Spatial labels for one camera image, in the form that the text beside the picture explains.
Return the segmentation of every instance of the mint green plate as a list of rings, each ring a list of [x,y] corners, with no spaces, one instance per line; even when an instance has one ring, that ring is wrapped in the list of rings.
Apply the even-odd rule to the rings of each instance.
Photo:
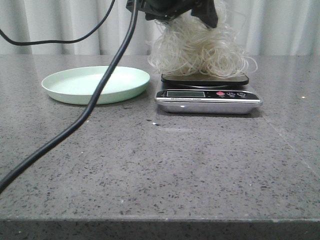
[[[67,104],[86,105],[108,66],[88,66],[56,72],[43,79],[47,94]],[[150,75],[137,68],[117,66],[102,90],[97,104],[111,104],[141,94]]]

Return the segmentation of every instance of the white noodles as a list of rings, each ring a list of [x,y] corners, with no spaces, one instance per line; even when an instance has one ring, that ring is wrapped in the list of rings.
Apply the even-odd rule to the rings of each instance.
[[[235,30],[225,23],[225,3],[215,0],[214,4],[218,15],[217,28],[207,28],[190,12],[165,25],[148,58],[159,73],[182,76],[202,73],[227,79],[247,74],[249,60],[257,69],[256,61],[235,43]]]

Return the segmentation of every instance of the black cable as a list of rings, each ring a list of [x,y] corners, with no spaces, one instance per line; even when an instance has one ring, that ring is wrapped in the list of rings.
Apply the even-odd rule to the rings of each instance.
[[[1,29],[0,29],[0,35],[9,43],[17,46],[30,46],[30,45],[39,45],[39,44],[74,44],[77,42],[80,42],[90,35],[92,35],[100,26],[106,21],[107,17],[109,16],[112,8],[114,7],[114,3],[116,0],[112,0],[108,11],[106,12],[103,19],[97,24],[97,26],[94,27],[88,34],[84,35],[83,37],[80,37],[75,40],[43,40],[43,41],[14,41],[10,39]]]
[[[108,69],[106,70],[106,72],[104,73],[103,77],[101,78],[99,84],[97,85],[97,87],[96,87],[88,105],[84,109],[83,113],[68,128],[66,128],[64,131],[62,131],[60,134],[58,134],[52,140],[47,142],[45,145],[43,145],[41,148],[39,148],[37,151],[35,151],[29,157],[27,157],[24,161],[22,161],[13,170],[11,170],[0,181],[0,194],[6,189],[6,187],[10,183],[12,183],[13,180],[15,180],[20,174],[22,174],[28,167],[30,167],[39,158],[41,158],[43,155],[45,155],[47,152],[49,152],[51,149],[53,149],[55,146],[57,146],[59,143],[61,143],[63,140],[65,140],[68,136],[70,136],[72,133],[74,133],[86,121],[86,119],[92,113],[102,90],[104,89],[111,74],[113,73],[116,66],[118,65],[121,57],[125,53],[128,45],[130,43],[130,40],[134,34],[134,31],[136,28],[136,23],[137,23],[137,17],[138,17],[138,4],[137,4],[137,2],[138,2],[138,0],[133,0],[133,11],[131,14],[131,20],[130,20],[130,24],[129,24],[129,28],[126,33],[126,36],[125,36],[120,48],[118,49],[117,53],[115,54],[114,58],[112,59]]]

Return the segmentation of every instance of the digital kitchen scale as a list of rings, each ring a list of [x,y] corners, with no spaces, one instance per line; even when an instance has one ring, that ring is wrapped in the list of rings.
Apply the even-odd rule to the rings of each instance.
[[[263,101],[248,83],[247,76],[162,75],[154,98],[170,113],[249,114]]]

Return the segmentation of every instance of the granite countertop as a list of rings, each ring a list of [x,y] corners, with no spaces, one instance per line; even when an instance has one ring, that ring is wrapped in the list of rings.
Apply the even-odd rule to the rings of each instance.
[[[84,110],[51,99],[41,87],[42,79],[66,69],[108,65],[111,59],[0,55],[1,178]],[[241,224],[257,224],[255,230],[248,229],[257,233],[270,228],[275,234],[284,230],[279,223],[304,239],[316,239],[320,56],[255,59],[259,68],[249,74],[250,85],[262,96],[263,106],[248,115],[218,115],[158,109],[154,94],[160,75],[146,56],[125,56],[119,66],[150,74],[147,90],[96,107],[78,131],[19,176],[0,195],[0,233],[6,239],[32,239],[51,229],[50,235],[57,237],[76,228],[63,224],[108,222],[122,239],[129,232],[133,236],[141,223],[148,226],[140,225],[144,236],[154,233],[151,238],[158,239],[156,224],[187,223],[177,227],[176,234],[184,234],[192,223],[203,223],[190,230],[187,239],[199,229],[210,232],[210,224],[227,224],[234,231]],[[132,226],[127,233],[124,223]],[[39,228],[35,235],[28,232],[33,224]],[[162,225],[162,232],[167,227]]]

